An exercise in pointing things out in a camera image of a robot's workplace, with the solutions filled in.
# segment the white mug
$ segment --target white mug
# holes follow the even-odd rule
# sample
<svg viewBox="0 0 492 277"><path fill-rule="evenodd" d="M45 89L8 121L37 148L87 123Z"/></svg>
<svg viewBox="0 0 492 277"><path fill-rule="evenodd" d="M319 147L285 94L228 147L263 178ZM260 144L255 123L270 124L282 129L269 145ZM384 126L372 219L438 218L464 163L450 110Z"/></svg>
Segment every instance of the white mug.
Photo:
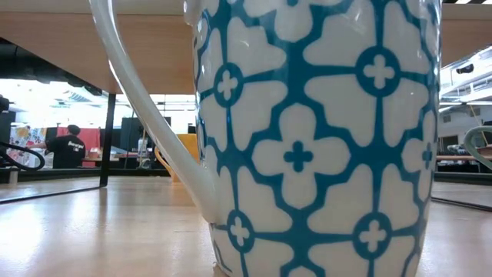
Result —
<svg viewBox="0 0 492 277"><path fill-rule="evenodd" d="M187 0L201 166L145 91L111 0L117 80L210 223L225 274L414 276L437 142L438 0Z"/></svg>

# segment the ceramic mug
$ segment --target ceramic mug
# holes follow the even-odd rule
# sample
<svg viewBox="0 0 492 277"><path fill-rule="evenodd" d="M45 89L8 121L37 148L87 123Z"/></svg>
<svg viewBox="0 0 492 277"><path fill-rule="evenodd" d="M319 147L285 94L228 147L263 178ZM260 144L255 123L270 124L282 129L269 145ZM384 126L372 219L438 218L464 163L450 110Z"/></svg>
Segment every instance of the ceramic mug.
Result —
<svg viewBox="0 0 492 277"><path fill-rule="evenodd" d="M489 159L483 157L478 151L475 145L472 142L472 139L475 135L481 134L483 132L492 132L492 126L478 126L472 128L467 134L464 136L464 147L472 155L477 161L481 162L483 165L487 166L489 169L492 169L492 162Z"/></svg>
<svg viewBox="0 0 492 277"><path fill-rule="evenodd" d="M437 142L438 0L194 0L201 166L91 0L121 87L230 276L414 276Z"/></svg>

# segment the wooden table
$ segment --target wooden table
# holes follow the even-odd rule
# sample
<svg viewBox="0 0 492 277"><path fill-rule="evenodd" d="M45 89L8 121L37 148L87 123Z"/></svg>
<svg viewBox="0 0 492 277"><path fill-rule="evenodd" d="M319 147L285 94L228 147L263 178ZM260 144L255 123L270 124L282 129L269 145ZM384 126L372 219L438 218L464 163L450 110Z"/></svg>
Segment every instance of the wooden table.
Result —
<svg viewBox="0 0 492 277"><path fill-rule="evenodd" d="M219 277L214 261L207 223L167 178L111 177L107 189L0 205L0 276ZM492 215L433 204L417 276L491 272Z"/></svg>

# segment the yellow object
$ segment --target yellow object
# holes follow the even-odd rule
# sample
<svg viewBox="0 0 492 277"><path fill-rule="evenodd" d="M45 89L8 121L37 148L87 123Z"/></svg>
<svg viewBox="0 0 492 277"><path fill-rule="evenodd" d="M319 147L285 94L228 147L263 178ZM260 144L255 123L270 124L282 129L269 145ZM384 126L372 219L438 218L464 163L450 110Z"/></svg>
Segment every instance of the yellow object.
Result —
<svg viewBox="0 0 492 277"><path fill-rule="evenodd" d="M180 134L178 135L181 143L186 147L186 149L190 152L191 156L197 161L200 162L200 157L198 154L198 142L196 134ZM159 149L155 148L155 158L169 171L171 174L171 178L173 182L180 182L176 172L172 170L171 166L161 157L161 153Z"/></svg>

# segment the four-petal flower motif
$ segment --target four-petal flower motif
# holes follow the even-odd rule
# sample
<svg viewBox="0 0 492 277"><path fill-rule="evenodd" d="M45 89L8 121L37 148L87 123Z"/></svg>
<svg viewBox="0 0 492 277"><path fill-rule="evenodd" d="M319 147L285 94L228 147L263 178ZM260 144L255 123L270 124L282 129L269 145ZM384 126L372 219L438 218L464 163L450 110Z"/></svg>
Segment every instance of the four-petal flower motif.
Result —
<svg viewBox="0 0 492 277"><path fill-rule="evenodd" d="M248 77L281 67L286 55L268 44L261 27L247 28L239 18L229 22L227 36L234 39L229 40L227 47L221 42L218 29L210 32L208 48L201 57L197 87L202 94L210 93L201 100L200 115L207 135L215 139L221 151L228 139L234 139L236 146L244 150L253 132L268 128L271 108L287 94L283 82L249 82ZM227 135L228 120L232 121L233 138Z"/></svg>
<svg viewBox="0 0 492 277"><path fill-rule="evenodd" d="M404 261L414 249L413 236L392 235L418 220L412 183L401 179L396 165L389 165L383 171L379 198L375 198L373 194L377 192L373 190L371 180L373 172L369 166L359 165L348 182L328 189L323 208L308 219L310 228L318 233L357 234L354 242L316 245L311 249L311 260L323 267L326 275L343 272L347 276L366 276L368 259L374 258L377 258L375 276L401 275ZM379 199L376 211L373 199ZM354 245L361 245L361 248L355 249Z"/></svg>
<svg viewBox="0 0 492 277"><path fill-rule="evenodd" d="M253 153L254 165L262 175L283 174L282 196L287 204L298 209L310 205L316 197L315 173L338 174L350 159L343 140L314 140L315 129L312 110L292 105L280 116L281 142L263 140Z"/></svg>
<svg viewBox="0 0 492 277"><path fill-rule="evenodd" d="M355 0L347 14L324 21L321 39L304 50L306 61L313 65L357 65L359 71L356 75L313 78L305 90L323 104L328 123L348 128L361 146L374 137L377 98L382 97L384 138L395 146L405 130L417 127L419 111L429 99L427 88L412 81L409 72L427 74L430 64L421 48L419 29L407 21L396 2L386 5L384 20L393 23L384 25L383 47L376 47L373 10L371 1Z"/></svg>

